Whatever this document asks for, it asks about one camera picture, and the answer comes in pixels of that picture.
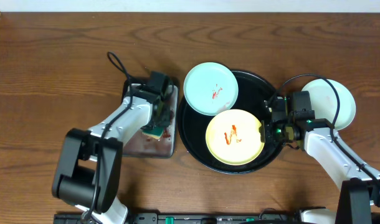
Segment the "green and yellow scrub sponge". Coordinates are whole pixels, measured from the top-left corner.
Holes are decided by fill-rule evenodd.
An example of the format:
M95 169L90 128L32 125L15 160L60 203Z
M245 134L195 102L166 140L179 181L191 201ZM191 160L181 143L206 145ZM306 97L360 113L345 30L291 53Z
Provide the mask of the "green and yellow scrub sponge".
M164 133L164 128L161 126L153 126L152 128L143 129L142 133L148 137L159 140Z

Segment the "yellow plate with ketchup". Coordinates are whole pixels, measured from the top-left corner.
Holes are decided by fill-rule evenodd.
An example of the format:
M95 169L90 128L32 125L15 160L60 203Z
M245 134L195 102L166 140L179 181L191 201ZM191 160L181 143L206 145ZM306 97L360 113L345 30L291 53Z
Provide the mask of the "yellow plate with ketchup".
M259 157L265 143L262 123L244 110L226 110L211 119L205 134L206 146L218 161L241 166Z

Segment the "pale green cleaned plate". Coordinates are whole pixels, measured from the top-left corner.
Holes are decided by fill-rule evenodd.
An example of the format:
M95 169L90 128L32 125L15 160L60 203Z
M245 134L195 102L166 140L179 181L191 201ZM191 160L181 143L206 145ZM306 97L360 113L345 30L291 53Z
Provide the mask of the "pale green cleaned plate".
M336 89L340 98L340 111L335 123L335 129L341 130L348 127L356 115L356 102L351 92L341 83L329 80ZM302 91L310 93L311 108L315 111L315 118L325 118L333 122L337 100L336 95L327 82L322 79L316 79L307 83Z

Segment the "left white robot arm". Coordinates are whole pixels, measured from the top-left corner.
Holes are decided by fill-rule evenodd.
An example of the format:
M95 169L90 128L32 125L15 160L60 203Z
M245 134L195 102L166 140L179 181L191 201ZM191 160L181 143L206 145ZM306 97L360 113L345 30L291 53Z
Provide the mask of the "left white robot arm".
M124 223L128 209L117 195L123 148L141 129L165 129L176 109L174 84L128 84L121 105L86 131L65 136L52 195L83 210L81 222Z

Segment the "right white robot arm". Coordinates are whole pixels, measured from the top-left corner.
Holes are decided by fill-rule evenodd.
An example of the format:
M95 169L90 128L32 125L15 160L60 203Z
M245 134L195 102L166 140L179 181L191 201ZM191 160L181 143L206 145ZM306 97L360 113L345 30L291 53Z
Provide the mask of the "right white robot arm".
M287 223L380 223L380 171L364 162L340 137L333 123L317 119L309 96L276 96L264 103L270 119L262 139L305 151L340 190L338 208L299 210Z

